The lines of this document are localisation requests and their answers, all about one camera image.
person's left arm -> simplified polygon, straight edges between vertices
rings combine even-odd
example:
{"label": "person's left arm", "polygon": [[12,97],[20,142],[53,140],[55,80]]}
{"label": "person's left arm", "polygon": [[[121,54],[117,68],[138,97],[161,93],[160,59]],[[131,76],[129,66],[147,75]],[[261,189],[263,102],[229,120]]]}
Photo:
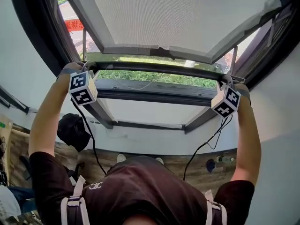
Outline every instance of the person's left arm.
{"label": "person's left arm", "polygon": [[[81,66],[73,62],[65,68],[81,69]],[[30,131],[29,156],[38,151],[54,156],[60,110],[68,93],[69,81],[69,74],[60,75],[40,106]]]}

black cable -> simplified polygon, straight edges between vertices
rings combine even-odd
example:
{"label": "black cable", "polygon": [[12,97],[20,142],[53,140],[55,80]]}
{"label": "black cable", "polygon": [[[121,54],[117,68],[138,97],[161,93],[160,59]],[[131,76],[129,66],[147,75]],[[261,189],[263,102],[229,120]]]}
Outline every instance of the black cable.
{"label": "black cable", "polygon": [[93,140],[93,151],[94,151],[94,154],[95,154],[97,163],[98,163],[99,167],[102,169],[102,171],[104,172],[104,174],[106,175],[106,171],[103,169],[103,167],[102,167],[101,164],[99,163],[99,160],[98,160],[98,157],[97,157],[96,148],[95,148],[95,138],[94,138],[93,133],[92,133],[92,131],[91,131],[91,129],[90,129],[90,126],[88,125],[88,122],[86,121],[86,118],[85,118],[83,112],[80,110],[80,108],[77,106],[77,104],[74,102],[74,100],[73,100],[72,98],[71,98],[71,101],[72,101],[72,103],[74,104],[75,108],[76,108],[76,109],[78,110],[78,112],[80,113],[80,115],[82,116],[82,118],[83,118],[83,120],[84,120],[84,122],[85,122],[85,124],[86,124],[86,126],[87,126],[87,128],[88,128],[88,130],[89,130],[89,132],[90,132],[90,135],[91,135],[92,140]]}
{"label": "black cable", "polygon": [[229,124],[229,123],[231,122],[231,120],[233,119],[233,116],[231,115],[231,118],[230,118],[230,120],[229,120],[228,123],[226,123],[227,119],[228,119],[228,117],[225,118],[224,122],[223,122],[223,120],[222,120],[221,126],[220,126],[219,129],[214,133],[214,135],[213,135],[209,140],[207,140],[205,143],[203,143],[202,145],[200,145],[200,146],[196,149],[196,151],[195,151],[194,154],[192,155],[191,159],[190,159],[189,162],[187,163],[186,168],[184,169],[184,174],[183,174],[183,180],[184,180],[184,181],[185,181],[185,179],[186,179],[186,172],[187,172],[188,166],[189,166],[189,164],[192,162],[192,160],[193,160],[193,158],[195,157],[197,151],[198,151],[200,148],[202,148],[203,146],[205,146],[206,144],[208,144],[208,145],[210,146],[209,141],[210,141],[211,139],[213,139],[214,136],[215,136],[217,133],[219,133],[219,137],[220,137],[220,134],[221,134],[222,129],[223,129],[227,124]]}

white cube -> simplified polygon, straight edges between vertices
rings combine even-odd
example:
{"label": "white cube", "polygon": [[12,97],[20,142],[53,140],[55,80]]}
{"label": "white cube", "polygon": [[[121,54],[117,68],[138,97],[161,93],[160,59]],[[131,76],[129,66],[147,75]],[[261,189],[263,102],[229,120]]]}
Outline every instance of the white cube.
{"label": "white cube", "polygon": [[78,106],[96,101],[98,95],[97,88],[88,71],[71,74],[69,94]]}
{"label": "white cube", "polygon": [[212,99],[211,108],[223,118],[227,118],[238,110],[240,104],[239,92],[234,91],[227,85],[222,86],[221,91]]}

cable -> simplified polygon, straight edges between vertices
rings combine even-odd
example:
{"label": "cable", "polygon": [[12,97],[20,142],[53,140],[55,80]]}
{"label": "cable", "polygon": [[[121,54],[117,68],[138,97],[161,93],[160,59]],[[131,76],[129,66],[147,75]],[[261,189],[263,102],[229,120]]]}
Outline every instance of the cable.
{"label": "cable", "polygon": [[107,76],[109,76],[111,79],[113,79],[114,81],[116,81],[118,84],[120,84],[120,85],[122,85],[122,86],[124,86],[124,87],[127,87],[127,88],[129,88],[129,89],[133,89],[133,90],[143,90],[144,88],[148,87],[151,83],[158,81],[158,80],[160,79],[160,77],[163,75],[163,73],[162,73],[155,81],[154,81],[154,80],[151,81],[150,83],[148,83],[146,86],[144,86],[144,87],[142,87],[142,88],[132,88],[132,87],[128,87],[128,86],[122,84],[122,83],[119,82],[118,80],[116,80],[116,79],[114,79],[113,77],[111,77],[111,76],[107,73],[107,67],[106,67],[106,69],[105,69],[105,72],[106,72],[106,75],[107,75]]}
{"label": "cable", "polygon": [[227,119],[228,119],[228,117],[225,118],[224,122],[223,122],[223,121],[221,122],[221,126],[219,127],[219,129],[214,133],[214,135],[213,135],[209,140],[207,140],[205,143],[203,143],[202,145],[200,145],[200,146],[196,149],[196,151],[195,151],[194,154],[192,155],[191,159],[190,159],[189,162],[187,163],[186,168],[184,169],[184,174],[183,174],[183,180],[184,180],[184,181],[185,181],[185,179],[186,179],[186,172],[187,172],[188,166],[189,166],[189,164],[192,162],[192,160],[193,160],[193,158],[195,157],[197,151],[198,151],[200,148],[202,148],[203,146],[205,146],[206,144],[208,144],[208,145],[210,146],[209,141],[210,141],[211,139],[213,139],[214,136],[215,136],[217,133],[220,133],[220,134],[221,134],[222,129],[223,129],[227,124],[229,124],[229,123],[231,122],[231,120],[233,119],[233,116],[231,115],[231,118],[230,118],[230,120],[229,120],[228,123],[226,123]]}
{"label": "cable", "polygon": [[91,135],[92,140],[93,140],[93,151],[94,151],[94,155],[95,155],[95,157],[96,157],[96,160],[97,160],[97,163],[98,163],[99,167],[102,169],[103,173],[106,175],[106,171],[103,169],[103,167],[102,167],[101,164],[99,163],[99,160],[98,160],[98,157],[97,157],[96,148],[95,148],[95,138],[94,138],[93,133],[92,133],[92,131],[91,131],[91,129],[90,129],[90,126],[88,125],[88,122],[86,121],[86,118],[85,118],[83,112],[80,110],[80,108],[77,106],[77,104],[74,102],[74,100],[73,100],[72,98],[71,98],[71,101],[72,101],[73,105],[75,106],[75,108],[76,108],[76,109],[78,110],[78,112],[80,113],[80,115],[82,116],[82,118],[83,118],[83,120],[84,120],[84,122],[85,122],[85,124],[86,124],[86,126],[87,126],[87,128],[88,128],[88,130],[89,130],[89,132],[90,132],[90,135]]}

white cloth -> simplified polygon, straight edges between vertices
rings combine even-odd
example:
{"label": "white cloth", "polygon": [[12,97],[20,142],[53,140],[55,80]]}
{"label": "white cloth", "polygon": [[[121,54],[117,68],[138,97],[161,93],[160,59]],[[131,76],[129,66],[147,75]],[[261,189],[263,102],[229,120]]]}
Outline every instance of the white cloth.
{"label": "white cloth", "polygon": [[21,215],[21,209],[13,193],[5,186],[0,185],[0,221],[3,224],[11,216]]}

